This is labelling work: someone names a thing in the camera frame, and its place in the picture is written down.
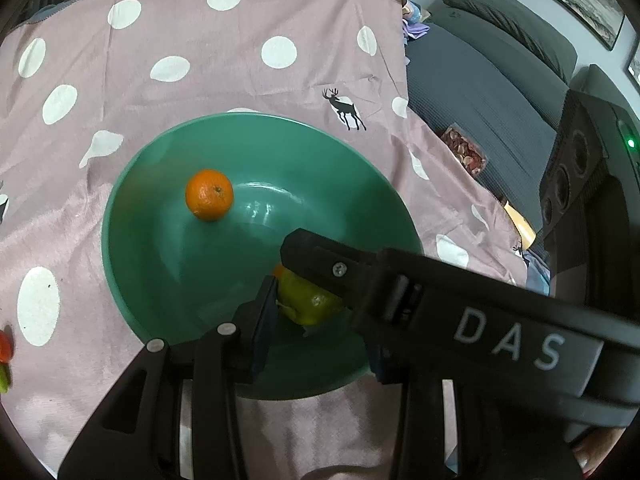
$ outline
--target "citrus fruit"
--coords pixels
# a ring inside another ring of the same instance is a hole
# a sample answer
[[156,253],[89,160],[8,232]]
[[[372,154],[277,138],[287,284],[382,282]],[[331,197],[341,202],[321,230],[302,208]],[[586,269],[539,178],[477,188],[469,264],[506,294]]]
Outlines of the citrus fruit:
[[200,170],[187,182],[184,198],[189,210],[201,220],[217,220],[234,201],[229,179],[216,170]]
[[282,313],[300,325],[322,323],[342,308],[342,300],[282,267],[278,278],[278,303]]
[[284,266],[282,264],[276,264],[273,269],[271,269],[271,273],[278,279],[282,277],[282,273],[284,272]]
[[3,364],[0,364],[0,394],[5,394],[9,391],[9,376],[6,373],[6,369]]
[[11,348],[11,341],[7,334],[0,330],[0,363],[8,363],[14,356],[14,350]]

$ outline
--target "deer print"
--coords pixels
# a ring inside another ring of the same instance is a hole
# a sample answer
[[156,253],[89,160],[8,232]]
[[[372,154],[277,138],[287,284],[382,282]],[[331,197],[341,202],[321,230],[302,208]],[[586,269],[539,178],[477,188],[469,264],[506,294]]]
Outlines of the deer print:
[[9,197],[5,194],[0,193],[0,224],[2,220],[4,220],[4,215],[6,214],[6,210],[9,207]]
[[353,105],[353,103],[342,102],[337,97],[337,95],[338,91],[335,88],[333,90],[324,90],[322,92],[322,97],[324,97],[331,103],[331,106],[334,108],[336,114],[338,114],[338,118],[347,126],[348,130],[351,130],[351,127],[349,126],[349,120],[347,116],[351,116],[353,118],[353,121],[356,123],[356,129],[359,130],[360,125],[362,124],[362,127],[366,131],[367,127],[362,122],[362,119],[358,117],[358,111],[356,110],[356,107]]

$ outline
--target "screw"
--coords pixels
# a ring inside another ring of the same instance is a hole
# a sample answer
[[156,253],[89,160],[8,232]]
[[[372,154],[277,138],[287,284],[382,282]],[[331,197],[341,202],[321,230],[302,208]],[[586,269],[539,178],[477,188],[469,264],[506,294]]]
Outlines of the screw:
[[236,332],[237,327],[233,323],[222,323],[218,325],[218,333],[220,335],[232,335]]
[[152,354],[161,351],[164,348],[164,341],[162,339],[152,339],[146,344],[146,349]]
[[333,271],[336,278],[341,278],[347,273],[347,266],[342,262],[338,262],[334,265]]

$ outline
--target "orange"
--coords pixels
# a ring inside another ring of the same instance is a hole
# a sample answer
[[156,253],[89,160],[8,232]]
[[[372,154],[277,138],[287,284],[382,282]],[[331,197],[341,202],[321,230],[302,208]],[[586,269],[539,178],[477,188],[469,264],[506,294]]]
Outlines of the orange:
[[14,350],[11,348],[11,341],[7,334],[0,330],[0,363],[8,363],[14,356]]
[[229,179],[216,170],[200,170],[187,182],[184,198],[189,210],[201,220],[218,220],[234,201]]
[[284,266],[281,263],[277,263],[273,269],[271,269],[271,273],[278,279],[282,277],[282,273],[284,272]]

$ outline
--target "red fruit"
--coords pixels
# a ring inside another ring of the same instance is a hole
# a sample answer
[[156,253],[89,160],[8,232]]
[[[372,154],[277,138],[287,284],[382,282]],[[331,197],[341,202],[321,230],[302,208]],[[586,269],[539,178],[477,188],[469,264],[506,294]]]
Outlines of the red fruit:
[[8,363],[14,356],[14,350],[11,348],[11,342],[7,335],[0,330],[0,363]]

